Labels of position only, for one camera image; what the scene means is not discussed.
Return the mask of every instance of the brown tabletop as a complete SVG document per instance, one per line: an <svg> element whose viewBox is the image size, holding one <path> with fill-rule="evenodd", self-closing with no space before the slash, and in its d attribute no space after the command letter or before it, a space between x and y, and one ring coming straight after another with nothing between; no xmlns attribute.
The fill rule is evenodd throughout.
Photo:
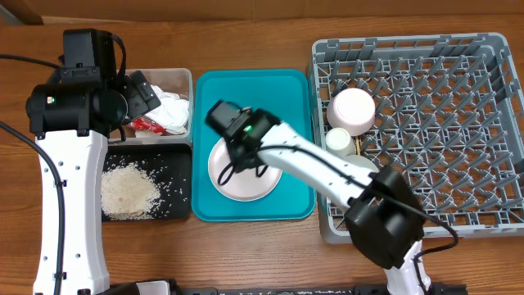
<svg viewBox="0 0 524 295"><path fill-rule="evenodd" d="M353 19L123 23L91 25L118 34L128 68L305 71L318 39L499 32L524 77L524 16L412 16ZM85 25L0 27L0 53L56 61L62 31ZM0 120L30 136L25 100L51 70L0 60ZM30 294L41 243L38 158L0 131L0 293ZM183 287L290 288L385 283L384 272L351 245L325 243L318 214L296 222L211 224L189 220L102 226L112 283L176 278ZM448 239L426 239L425 247ZM524 237L463 239L425 257L434 281L467 284L471 294L524 293Z"/></svg>

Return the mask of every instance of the white plate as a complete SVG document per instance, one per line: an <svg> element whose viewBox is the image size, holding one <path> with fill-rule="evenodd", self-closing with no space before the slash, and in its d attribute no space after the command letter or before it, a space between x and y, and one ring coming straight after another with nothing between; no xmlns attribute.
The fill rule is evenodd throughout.
<svg viewBox="0 0 524 295"><path fill-rule="evenodd" d="M210 158L207 161L207 171L211 182L216 190L225 197L235 201L247 202L258 200L265 197L277 186L282 171L268 167L261 177L256 177L255 169L246 169L241 173L235 173L225 185L218 185L217 181L220 172L229 164L228 149L223 138L221 138L211 150ZM229 175L227 171L222 178L224 181Z"/></svg>

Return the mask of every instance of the gray dish rack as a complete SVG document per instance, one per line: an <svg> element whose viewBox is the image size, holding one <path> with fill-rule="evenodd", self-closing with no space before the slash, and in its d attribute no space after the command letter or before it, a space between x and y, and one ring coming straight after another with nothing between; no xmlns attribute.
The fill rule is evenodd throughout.
<svg viewBox="0 0 524 295"><path fill-rule="evenodd" d="M523 95L504 36L496 33L326 39L309 64L315 142L325 148L330 99L372 94L373 127L362 155L391 165L424 210L463 237L524 234ZM350 243L342 212L318 196L320 231ZM447 236L425 228L427 237Z"/></svg>

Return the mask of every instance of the blue tray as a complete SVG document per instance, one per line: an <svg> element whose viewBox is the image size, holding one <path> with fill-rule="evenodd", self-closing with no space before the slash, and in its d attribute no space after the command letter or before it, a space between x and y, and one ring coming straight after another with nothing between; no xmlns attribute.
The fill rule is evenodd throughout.
<svg viewBox="0 0 524 295"><path fill-rule="evenodd" d="M267 196L233 201L211 183L207 161L219 136L204 122L218 100L263 108L312 137L307 80L298 70L224 70L205 73L196 84L193 115L192 209L204 221L300 220L315 207L314 190L286 173Z"/></svg>

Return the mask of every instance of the black tray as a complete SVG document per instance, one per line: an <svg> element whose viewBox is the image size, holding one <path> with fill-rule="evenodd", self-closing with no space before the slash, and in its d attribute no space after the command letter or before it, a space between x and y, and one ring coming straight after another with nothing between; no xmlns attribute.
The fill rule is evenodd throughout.
<svg viewBox="0 0 524 295"><path fill-rule="evenodd" d="M156 172L155 184L164 182L164 185L160 186L160 199L165 202L162 202L157 210L148 212L153 219L186 218L189 215L191 212L192 150L187 144L109 146L104 161L104 172L114 169L114 166L111 167L113 164L126 166L132 162L137 163L141 170L147 172L154 170ZM102 221L113 220L102 211Z"/></svg>

